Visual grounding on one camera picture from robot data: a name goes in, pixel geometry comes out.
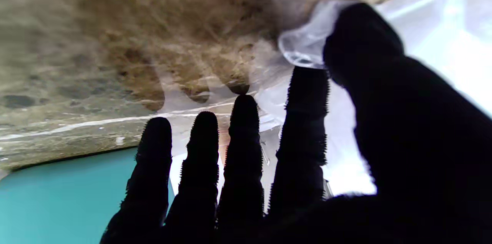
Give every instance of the clear plastic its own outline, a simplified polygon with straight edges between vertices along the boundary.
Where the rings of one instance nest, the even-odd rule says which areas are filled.
[[[323,69],[325,38],[332,32],[339,12],[351,0],[321,1],[308,24],[284,32],[278,39],[283,56],[292,64]],[[456,73],[457,43],[464,33],[465,0],[390,0],[374,6],[400,35],[406,54],[418,58],[452,85]],[[285,121],[285,101],[291,73],[265,79],[256,95],[258,105],[278,124]],[[323,176],[334,195],[375,193],[367,164],[353,135],[355,108],[347,91],[331,82],[329,114],[325,118],[327,162]]]

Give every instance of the dark spot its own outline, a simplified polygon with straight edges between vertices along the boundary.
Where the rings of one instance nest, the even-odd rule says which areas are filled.
[[[31,107],[35,102],[34,98],[26,95],[5,95],[2,97],[2,105],[9,109]]]
[[[123,90],[121,92],[121,95],[123,95],[123,97],[128,97],[128,95],[132,95],[133,94],[133,91],[131,90]]]
[[[107,67],[107,66],[98,66],[97,69],[99,69],[100,71],[108,71],[108,70],[111,70],[111,67]]]
[[[228,85],[228,88],[236,95],[245,95],[248,93],[249,85]]]
[[[41,98],[41,99],[39,99],[39,104],[45,105],[45,104],[47,104],[49,101],[50,101],[50,99]]]
[[[86,99],[91,95],[87,89],[75,85],[59,86],[57,91],[60,95],[70,99]]]
[[[94,88],[93,91],[91,91],[92,95],[99,95],[103,93],[106,89],[105,88]]]

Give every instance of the teal surface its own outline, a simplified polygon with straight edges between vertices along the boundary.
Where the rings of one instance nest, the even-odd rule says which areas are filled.
[[[99,243],[136,149],[31,167],[0,181],[0,244]],[[169,205],[174,198],[171,185]]]

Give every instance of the white streak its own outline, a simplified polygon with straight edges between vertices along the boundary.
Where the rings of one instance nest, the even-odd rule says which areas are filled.
[[[118,145],[118,146],[123,145],[124,144],[124,141],[123,141],[124,139],[125,139],[124,136],[117,137],[116,138],[116,141],[115,141],[116,145]]]
[[[234,103],[227,103],[227,104],[220,104],[218,106],[233,105],[233,104]],[[212,108],[212,107],[217,107],[217,106],[198,108],[198,109],[192,109],[192,110],[187,110],[187,111],[201,111],[201,109],[208,109],[208,108]],[[174,113],[182,113],[182,112],[185,112],[185,111],[171,111],[170,113],[150,115],[150,116],[132,116],[132,117],[125,117],[125,118],[113,118],[113,119],[99,120],[99,121],[88,121],[88,122],[83,122],[83,123],[67,125],[67,126],[60,127],[60,128],[57,128],[57,129],[54,129],[51,131],[46,131],[46,132],[33,132],[33,133],[26,133],[26,134],[10,134],[10,135],[0,137],[0,141],[9,140],[9,139],[16,139],[16,138],[23,138],[23,137],[51,135],[51,134],[71,131],[73,129],[82,128],[82,127],[105,125],[105,124],[125,122],[125,121],[131,121],[131,120],[149,120],[149,119],[154,118],[154,117],[168,118],[168,117],[176,117],[176,116],[181,116],[181,117],[198,116],[198,113],[196,113],[196,114],[174,114]],[[231,114],[215,114],[215,115],[216,116],[230,116]]]

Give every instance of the plastic bag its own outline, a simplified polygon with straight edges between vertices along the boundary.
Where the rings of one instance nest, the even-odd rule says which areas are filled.
[[[308,24],[279,37],[278,45],[284,57],[298,66],[324,68],[325,39],[332,32],[339,11],[353,3],[351,0],[321,1]],[[390,0],[375,9],[398,32],[407,55],[420,59],[453,84],[450,51],[464,30],[464,7],[464,0]],[[278,124],[285,121],[290,75],[267,80],[255,96],[260,108]],[[325,118],[328,164],[323,166],[323,176],[334,195],[376,192],[367,164],[358,151],[354,127],[355,108],[350,96],[331,82],[329,114]]]

